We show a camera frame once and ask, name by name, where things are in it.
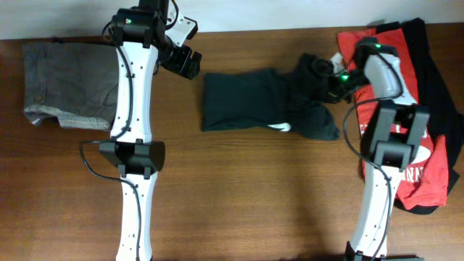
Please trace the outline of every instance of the wooden table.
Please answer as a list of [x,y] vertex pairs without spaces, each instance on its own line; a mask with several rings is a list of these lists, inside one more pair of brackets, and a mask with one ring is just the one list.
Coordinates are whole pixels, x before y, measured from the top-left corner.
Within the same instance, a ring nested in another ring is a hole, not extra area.
[[[330,58],[336,33],[362,28],[199,34],[202,73],[291,70],[303,52]],[[429,25],[433,58],[464,112],[464,24]],[[108,133],[32,126],[22,113],[21,44],[0,42],[0,260],[114,260],[119,184],[93,177],[78,155]],[[359,161],[344,141],[311,141],[262,128],[203,133],[202,77],[162,70],[152,89],[152,132],[167,146],[152,211],[156,260],[278,260],[340,254],[363,196]],[[341,126],[349,105],[328,105]],[[355,116],[349,133],[357,144]],[[117,175],[89,148],[91,164]],[[464,155],[455,169],[464,174]],[[395,210],[389,254],[464,259],[464,185],[427,216]]]

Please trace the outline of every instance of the folded gray cloth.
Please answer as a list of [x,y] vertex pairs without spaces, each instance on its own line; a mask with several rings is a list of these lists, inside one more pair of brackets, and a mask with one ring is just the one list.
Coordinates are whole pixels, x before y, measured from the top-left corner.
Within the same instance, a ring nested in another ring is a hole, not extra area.
[[27,43],[24,113],[34,125],[56,117],[63,128],[108,131],[115,118],[116,48],[89,43]]

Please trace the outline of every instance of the clothing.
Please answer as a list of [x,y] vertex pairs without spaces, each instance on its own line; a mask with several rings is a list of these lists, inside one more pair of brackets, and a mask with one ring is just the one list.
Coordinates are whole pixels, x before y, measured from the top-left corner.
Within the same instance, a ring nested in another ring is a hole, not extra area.
[[[446,136],[446,148],[449,165],[448,193],[460,177],[453,167],[464,144],[464,116],[460,115],[448,92],[434,61],[429,53],[426,25],[416,18],[404,22],[379,25],[377,33],[401,28],[405,36],[411,61],[418,81],[419,103],[430,111],[428,131],[432,138]],[[430,214],[436,207],[417,206],[410,211],[416,214]]]
[[115,118],[116,48],[87,43],[27,43],[24,113],[34,125],[57,117],[63,128],[108,131]]
[[[355,44],[366,36],[375,36],[380,44],[395,46],[397,48],[401,61],[400,70],[406,84],[405,87],[408,88],[411,96],[418,101],[418,83],[401,29],[379,34],[376,34],[375,29],[338,34],[339,46],[345,62],[351,60],[355,51]],[[351,64],[349,69],[352,70],[354,68],[355,65]],[[355,94],[356,102],[374,97],[372,86],[361,88]],[[376,103],[358,107],[357,116],[361,133],[367,127],[375,108]],[[399,128],[399,126],[394,126],[392,131],[405,132],[406,130]],[[445,143],[446,138],[444,136],[436,137],[433,140],[428,131],[424,133],[419,149],[419,151],[423,152],[424,157],[420,158],[417,156],[416,159],[420,159],[421,161],[408,165],[405,173],[402,174],[403,182],[401,182],[397,191],[397,198],[405,206],[406,210],[411,210],[417,205],[430,207],[444,206],[446,204],[449,174]]]
[[328,91],[327,77],[312,70],[315,59],[303,54],[297,68],[285,75],[274,69],[240,75],[206,74],[202,130],[265,127],[296,131],[305,138],[338,139],[332,115],[315,101],[324,99]]

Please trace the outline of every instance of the clothing tag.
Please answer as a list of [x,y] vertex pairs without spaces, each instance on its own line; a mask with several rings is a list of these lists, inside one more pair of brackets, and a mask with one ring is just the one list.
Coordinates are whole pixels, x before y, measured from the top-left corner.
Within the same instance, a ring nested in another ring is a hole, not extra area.
[[340,73],[342,70],[345,70],[343,56],[339,52],[332,56],[331,62],[333,64],[333,73]]
[[288,123],[279,123],[268,125],[270,128],[278,129],[279,131],[288,132],[291,129],[290,124]]

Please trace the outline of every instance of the red fabric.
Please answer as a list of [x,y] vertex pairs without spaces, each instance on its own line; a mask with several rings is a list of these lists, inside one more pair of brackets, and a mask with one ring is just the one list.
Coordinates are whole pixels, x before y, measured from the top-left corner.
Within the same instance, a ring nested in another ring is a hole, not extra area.
[[[347,64],[351,60],[355,52],[355,44],[366,36],[375,36],[380,44],[397,48],[401,61],[400,69],[407,89],[411,96],[418,101],[418,83],[401,29],[377,35],[375,29],[338,34],[339,47],[345,63]],[[348,69],[355,69],[355,64],[351,63]],[[375,98],[372,86],[361,88],[355,93],[356,102],[372,98]],[[364,133],[376,106],[376,103],[370,103],[358,107],[357,120],[360,124],[361,134]],[[406,130],[392,128],[391,131],[404,132]],[[428,132],[424,133],[420,146],[423,147],[420,150],[425,152],[425,156],[421,158],[423,161],[414,162],[407,167],[397,192],[397,198],[401,200],[407,210],[416,205],[430,207],[444,206],[447,203],[448,161],[445,137],[439,136],[433,142]],[[430,157],[427,157],[427,150],[430,151]]]

